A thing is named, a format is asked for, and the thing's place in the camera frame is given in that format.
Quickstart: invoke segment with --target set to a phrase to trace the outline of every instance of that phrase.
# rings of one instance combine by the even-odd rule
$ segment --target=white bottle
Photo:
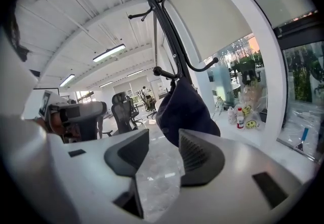
[[[228,118],[228,122],[230,124],[235,124],[236,123],[236,115],[235,115],[235,111],[233,109],[233,107],[230,107],[228,110],[227,110],[227,118]]]
[[[244,127],[244,114],[241,107],[237,108],[236,120],[237,128],[242,129]]]

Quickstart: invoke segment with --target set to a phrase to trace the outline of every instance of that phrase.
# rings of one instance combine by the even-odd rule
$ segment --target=ceiling light
[[[108,85],[108,84],[111,84],[111,83],[112,83],[112,82],[109,82],[109,83],[103,84],[103,85],[99,86],[99,88],[104,87],[104,86],[106,86],[106,85]]]
[[[111,49],[107,49],[106,52],[100,54],[99,56],[96,56],[93,59],[93,61],[94,62],[99,62],[100,60],[104,59],[105,57],[110,56],[110,55],[112,55],[112,54],[114,54],[114,53],[116,53],[116,52],[118,52],[118,51],[120,51],[122,49],[125,49],[125,48],[126,48],[125,45],[124,44],[121,44],[121,45],[119,45],[117,47],[114,47],[114,48],[111,48]]]
[[[61,84],[60,84],[60,87],[63,87],[64,85],[66,85],[68,82],[71,81],[71,79],[75,77],[74,74],[70,74],[70,76],[68,78],[66,78]]]
[[[143,70],[139,70],[139,71],[137,71],[137,72],[131,73],[131,74],[129,74],[127,77],[133,76],[133,75],[135,75],[135,74],[137,74],[137,73],[139,73],[139,72],[142,72],[142,71],[143,71]]]

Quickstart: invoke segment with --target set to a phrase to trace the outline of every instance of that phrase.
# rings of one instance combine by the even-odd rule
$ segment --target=black office chair
[[[132,121],[131,112],[131,101],[119,101],[111,107],[112,114],[116,120],[118,127],[118,134],[130,132],[138,129],[137,125]]]
[[[156,100],[153,97],[151,97],[150,107],[148,107],[146,103],[146,97],[144,96],[144,94],[142,92],[138,92],[138,96],[140,96],[142,102],[144,103],[145,111],[152,111],[152,113],[147,115],[146,117],[148,118],[149,116],[152,116],[151,119],[153,119],[153,116],[157,113],[155,108]]]
[[[137,105],[136,107],[134,106],[134,101],[132,98],[130,98],[128,95],[126,96],[127,100],[131,101],[131,112],[132,112],[132,120],[134,123],[141,123],[143,125],[143,120],[142,119],[137,119],[136,116],[139,114]]]

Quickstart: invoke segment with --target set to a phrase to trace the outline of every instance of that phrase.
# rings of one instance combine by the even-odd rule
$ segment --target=dark blue bag
[[[179,129],[189,129],[220,136],[203,99],[182,77],[174,91],[163,99],[156,114],[156,122],[168,141],[179,146]]]

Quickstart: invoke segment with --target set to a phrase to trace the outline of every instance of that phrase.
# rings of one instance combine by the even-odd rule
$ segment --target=headrest
[[[125,92],[120,92],[120,93],[116,93],[113,97],[112,97],[112,104],[116,104],[119,102],[124,102],[126,101],[126,95]]]

